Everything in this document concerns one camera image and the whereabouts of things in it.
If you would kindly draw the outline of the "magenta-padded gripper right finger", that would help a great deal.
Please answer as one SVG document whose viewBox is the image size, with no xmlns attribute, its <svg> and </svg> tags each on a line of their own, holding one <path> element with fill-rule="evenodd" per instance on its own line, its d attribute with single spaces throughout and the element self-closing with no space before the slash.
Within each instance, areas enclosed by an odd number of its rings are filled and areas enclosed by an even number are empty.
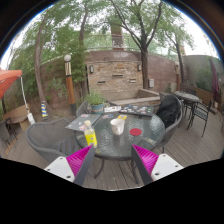
<svg viewBox="0 0 224 224">
<path fill-rule="evenodd" d="M 145 185 L 183 169 L 183 166 L 169 155 L 157 155 L 137 145 L 132 145 L 131 154 Z"/>
</svg>

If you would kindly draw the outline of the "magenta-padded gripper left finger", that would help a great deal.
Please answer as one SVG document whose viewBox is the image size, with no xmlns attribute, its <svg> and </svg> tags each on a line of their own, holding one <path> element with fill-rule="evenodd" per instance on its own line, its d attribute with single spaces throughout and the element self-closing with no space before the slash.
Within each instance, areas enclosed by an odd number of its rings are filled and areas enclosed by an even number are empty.
<svg viewBox="0 0 224 224">
<path fill-rule="evenodd" d="M 87 146 L 68 157 L 59 156 L 45 171 L 82 186 L 94 154 L 94 146 Z"/>
</svg>

